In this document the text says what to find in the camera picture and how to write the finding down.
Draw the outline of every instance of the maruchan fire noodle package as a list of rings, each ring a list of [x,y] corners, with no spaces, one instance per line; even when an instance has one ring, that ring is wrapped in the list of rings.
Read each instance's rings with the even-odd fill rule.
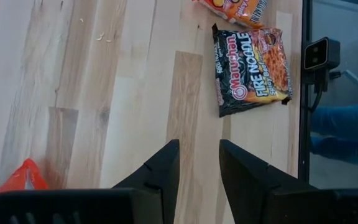
[[[220,117],[291,100],[290,72],[281,37],[279,29],[236,32],[213,26]]]
[[[231,23],[261,28],[259,23],[268,0],[193,0]]]

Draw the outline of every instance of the black noodle package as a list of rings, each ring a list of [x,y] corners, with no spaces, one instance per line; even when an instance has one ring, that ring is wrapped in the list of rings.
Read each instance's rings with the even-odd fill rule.
[[[291,100],[281,36],[279,29],[236,32],[213,26],[220,117]]]

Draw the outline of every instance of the orange snack package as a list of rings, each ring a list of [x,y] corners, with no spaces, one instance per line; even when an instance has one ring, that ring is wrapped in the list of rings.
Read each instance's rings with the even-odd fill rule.
[[[193,0],[199,1],[207,8],[230,23],[261,28],[259,23],[268,0]]]
[[[26,159],[10,178],[0,186],[0,193],[12,190],[46,190],[48,185],[32,159]]]

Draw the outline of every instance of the light wood surface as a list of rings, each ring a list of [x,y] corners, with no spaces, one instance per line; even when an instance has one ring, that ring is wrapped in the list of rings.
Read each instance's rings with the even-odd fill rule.
[[[301,4],[263,19],[283,29],[293,101],[218,118],[211,26],[241,28],[202,5],[0,0],[0,185],[31,157],[52,189],[112,187],[178,138],[176,223],[233,223],[220,139],[297,173]]]

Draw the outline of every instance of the wood grain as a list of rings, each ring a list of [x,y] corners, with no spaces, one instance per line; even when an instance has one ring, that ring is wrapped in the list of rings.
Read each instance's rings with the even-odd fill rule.
[[[53,189],[112,187],[179,138],[175,223],[221,224],[220,139],[296,176],[301,1],[262,19],[283,30],[293,100],[223,119],[211,27],[243,28],[189,0],[41,2],[0,0],[0,184],[31,157]]]

